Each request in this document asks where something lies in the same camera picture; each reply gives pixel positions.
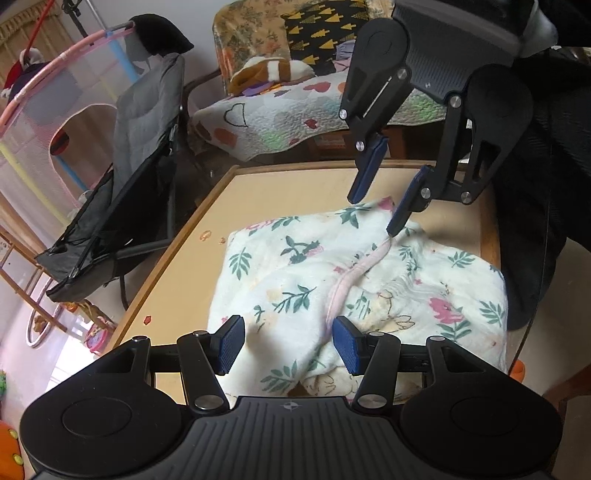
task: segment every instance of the green leaf print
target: green leaf print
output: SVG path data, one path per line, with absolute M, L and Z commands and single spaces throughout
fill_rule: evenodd
M 265 228 L 268 225 L 272 225 L 271 230 L 275 231 L 280 226 L 288 226 L 291 222 L 294 222 L 294 221 L 300 222 L 301 221 L 300 217 L 298 217 L 298 216 L 281 217 L 281 218 L 277 218 L 275 220 L 268 220 L 266 222 L 257 223 L 256 225 L 249 227 L 252 230 L 250 232 L 248 232 L 248 236 L 254 235 L 259 230 Z
M 363 204 L 355 205 L 353 207 L 347 207 L 343 210 L 340 210 L 335 213 L 335 215 L 340 216 L 340 223 L 344 225 L 345 223 L 350 223 L 355 228 L 359 228 L 359 222 L 357 220 L 357 214 L 355 212 L 367 212 L 370 208 L 366 207 Z
M 292 265 L 302 263 L 306 258 L 312 257 L 323 250 L 318 240 L 307 244 L 304 242 L 296 242 L 292 237 L 287 235 L 285 237 L 285 243 L 288 248 L 284 248 L 280 256 L 293 252 L 294 255 L 290 257 L 290 264 Z
M 398 250 L 398 255 L 400 255 L 403 260 L 406 260 L 407 258 L 413 257 L 413 251 L 408 245 L 403 245 L 400 247 L 400 250 Z
M 238 280 L 242 278 L 242 272 L 244 272 L 245 275 L 248 275 L 248 270 L 251 267 L 249 260 L 251 260 L 252 257 L 249 253 L 245 252 L 245 250 L 246 247 L 244 247 L 239 254 L 230 257 L 232 274 L 236 275 Z
M 279 392 L 283 394 L 287 387 L 295 382 L 297 374 L 297 361 L 294 360 L 291 368 L 287 365 L 283 366 L 283 371 L 273 369 L 271 375 L 267 375 L 261 380 L 261 383 L 267 385 L 263 388 L 263 392 L 275 393 Z
M 487 319 L 487 323 L 490 325 L 494 325 L 496 323 L 498 325 L 502 325 L 505 311 L 500 304 L 494 304 L 491 301 L 489 303 L 480 301 L 480 304 L 482 305 L 480 312 L 482 313 L 482 316 Z
M 258 330 L 257 330 L 257 333 L 258 333 L 258 332 L 261 331 L 261 328 L 265 324 L 265 321 L 264 320 L 261 321 L 261 315 L 263 313 L 265 313 L 265 310 L 263 310 L 260 305 L 255 305 L 253 309 L 255 311 L 255 318 L 256 318 L 255 319 L 255 325 L 258 325 Z
M 503 274 L 501 273 L 501 271 L 498 268 L 496 268 L 494 265 L 489 265 L 488 268 L 489 268 L 489 270 L 491 272 L 494 272 L 497 275 L 499 275 L 499 277 L 501 278 L 501 280 L 504 280 Z
M 369 308 L 370 303 L 371 302 L 367 299 L 367 297 L 364 294 L 361 294 L 357 301 L 355 301 L 355 304 L 348 303 L 346 305 L 346 307 L 349 309 L 348 316 L 351 317 L 353 312 L 355 312 L 355 316 L 359 320 L 363 320 L 368 315 L 368 313 L 371 312 L 371 309 Z
M 476 259 L 476 257 L 468 252 L 456 252 L 453 257 L 447 257 L 450 262 L 452 262 L 453 267 L 459 268 L 466 268 L 468 265 L 471 265 L 472 262 Z
M 472 333 L 472 330 L 468 328 L 470 326 L 470 321 L 468 320 L 454 322 L 450 325 L 445 323 L 438 323 L 438 325 L 442 330 L 440 335 L 444 336 L 445 338 L 449 338 L 454 342 L 457 342 L 460 338 Z
M 402 245 L 398 250 L 398 255 L 402 260 L 407 260 L 407 275 L 411 275 L 419 269 L 418 262 L 414 256 L 413 249 L 409 245 Z
M 291 307 L 291 301 L 294 299 L 295 300 L 294 300 L 294 305 L 293 305 L 293 313 L 297 313 L 301 307 L 304 307 L 304 310 L 307 310 L 308 308 L 310 308 L 310 300 L 309 300 L 308 296 L 310 295 L 310 293 L 312 293 L 316 289 L 316 287 L 314 287 L 312 289 L 309 289 L 309 288 L 304 287 L 302 285 L 298 285 L 297 287 L 301 293 L 292 293 L 290 291 L 282 292 L 283 295 L 286 295 L 287 297 L 284 298 L 279 303 L 272 304 L 274 306 L 274 308 L 273 308 L 274 312 L 281 313 L 281 312 L 285 311 L 285 313 L 289 313 L 290 307 Z
M 271 227 L 271 231 L 274 231 L 274 230 L 278 229 L 280 226 L 288 226 L 294 220 L 297 221 L 297 222 L 300 222 L 301 221 L 300 220 L 300 217 L 298 217 L 298 216 L 278 218 L 275 221 L 275 223 L 273 223 L 273 226 Z
M 320 356 L 320 347 L 318 347 L 314 353 L 314 356 L 308 362 L 308 368 L 306 369 L 307 372 L 313 372 L 318 367 L 325 367 L 326 365 L 318 360 Z

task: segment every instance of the pillow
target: pillow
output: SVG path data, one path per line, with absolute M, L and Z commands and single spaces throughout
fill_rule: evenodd
M 335 70 L 332 61 L 336 46 L 354 40 L 369 21 L 369 13 L 364 0 L 328 0 L 281 18 L 291 58 L 310 65 L 316 75 L 323 75 Z

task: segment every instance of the orange toy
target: orange toy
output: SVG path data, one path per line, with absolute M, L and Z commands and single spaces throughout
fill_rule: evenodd
M 24 480 L 18 433 L 0 420 L 0 480 Z
M 517 380 L 519 383 L 523 383 L 523 380 L 525 378 L 525 364 L 521 360 L 515 361 L 515 365 L 513 365 L 511 372 L 509 372 L 509 376 L 513 380 Z

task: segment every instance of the floral towel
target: floral towel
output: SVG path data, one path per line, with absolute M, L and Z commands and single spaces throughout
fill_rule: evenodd
M 311 395 L 355 395 L 330 332 L 345 315 L 361 331 L 393 333 L 424 345 L 443 335 L 505 369 L 507 299 L 500 271 L 481 258 L 429 240 L 408 222 L 391 239 L 390 198 L 338 212 L 251 225 L 229 239 L 209 314 L 209 331 L 231 315 L 246 341 L 220 377 L 239 395 L 286 395 L 301 383 Z M 398 398 L 413 393 L 399 381 Z

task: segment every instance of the wooden table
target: wooden table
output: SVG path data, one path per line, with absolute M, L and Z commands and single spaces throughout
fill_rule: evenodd
M 385 161 L 365 200 L 389 195 L 398 203 L 425 163 Z M 149 336 L 153 345 L 175 343 L 181 335 L 205 329 L 228 235 L 262 220 L 341 209 L 348 205 L 346 196 L 355 174 L 353 161 L 231 169 L 161 257 L 109 348 L 135 335 Z M 469 206 L 435 201 L 411 218 L 434 241 L 480 255 L 499 266 L 490 192 L 484 192 Z M 184 403 L 178 374 L 158 374 L 157 386 Z

